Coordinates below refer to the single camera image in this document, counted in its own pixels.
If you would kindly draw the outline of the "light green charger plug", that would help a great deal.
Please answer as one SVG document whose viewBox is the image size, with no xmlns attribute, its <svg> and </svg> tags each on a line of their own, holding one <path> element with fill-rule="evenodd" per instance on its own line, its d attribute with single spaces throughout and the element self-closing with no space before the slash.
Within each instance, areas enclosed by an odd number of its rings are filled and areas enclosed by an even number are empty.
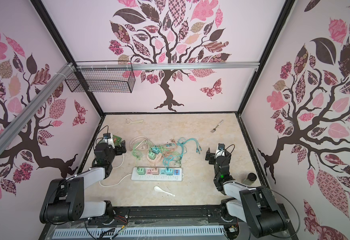
<svg viewBox="0 0 350 240">
<path fill-rule="evenodd" d="M 145 175 L 146 169 L 145 168 L 137 168 L 137 174 L 138 175 Z"/>
</svg>

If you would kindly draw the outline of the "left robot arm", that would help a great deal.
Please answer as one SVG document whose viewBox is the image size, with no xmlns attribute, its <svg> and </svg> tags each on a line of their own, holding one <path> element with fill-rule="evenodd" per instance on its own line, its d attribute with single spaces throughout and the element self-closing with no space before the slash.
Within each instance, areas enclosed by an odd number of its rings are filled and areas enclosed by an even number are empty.
<svg viewBox="0 0 350 240">
<path fill-rule="evenodd" d="M 111 202 L 86 201 L 85 189 L 108 178 L 113 170 L 115 156 L 126 152 L 125 141 L 115 147 L 100 142 L 95 147 L 96 157 L 89 170 L 70 178 L 52 180 L 40 211 L 40 222 L 60 224 L 87 218 L 112 222 L 115 211 Z"/>
</svg>

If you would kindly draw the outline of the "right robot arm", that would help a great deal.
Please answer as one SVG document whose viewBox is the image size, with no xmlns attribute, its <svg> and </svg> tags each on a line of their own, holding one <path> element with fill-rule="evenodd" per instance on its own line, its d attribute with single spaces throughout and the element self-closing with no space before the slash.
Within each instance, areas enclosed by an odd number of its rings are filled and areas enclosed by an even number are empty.
<svg viewBox="0 0 350 240">
<path fill-rule="evenodd" d="M 205 160 L 214 167 L 215 188 L 229 198 L 223 200 L 223 217 L 237 218 L 245 223 L 256 238 L 288 229 L 287 219 L 271 191 L 265 187 L 252 188 L 237 182 L 229 172 L 231 153 L 207 150 Z"/>
</svg>

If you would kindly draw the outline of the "teal USB charger plug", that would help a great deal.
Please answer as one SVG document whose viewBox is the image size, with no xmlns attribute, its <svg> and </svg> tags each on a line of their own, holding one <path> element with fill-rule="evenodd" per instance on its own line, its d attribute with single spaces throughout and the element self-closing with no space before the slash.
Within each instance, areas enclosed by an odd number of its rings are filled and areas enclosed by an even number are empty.
<svg viewBox="0 0 350 240">
<path fill-rule="evenodd" d="M 158 148 L 158 147 L 152 147 L 151 148 L 151 151 L 153 152 L 153 153 L 155 153 L 155 154 L 159 154 L 161 151 L 160 151 L 160 149 Z"/>
</svg>

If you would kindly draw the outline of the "green USB charger plug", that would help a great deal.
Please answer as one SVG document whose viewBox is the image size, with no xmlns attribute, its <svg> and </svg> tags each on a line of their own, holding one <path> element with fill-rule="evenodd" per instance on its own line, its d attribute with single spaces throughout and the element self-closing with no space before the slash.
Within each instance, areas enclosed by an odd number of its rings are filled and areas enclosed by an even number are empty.
<svg viewBox="0 0 350 240">
<path fill-rule="evenodd" d="M 153 153 L 153 152 L 148 152 L 147 153 L 147 157 L 148 157 L 148 159 L 150 159 L 150 160 L 155 160 L 156 159 L 156 154 L 155 153 Z"/>
</svg>

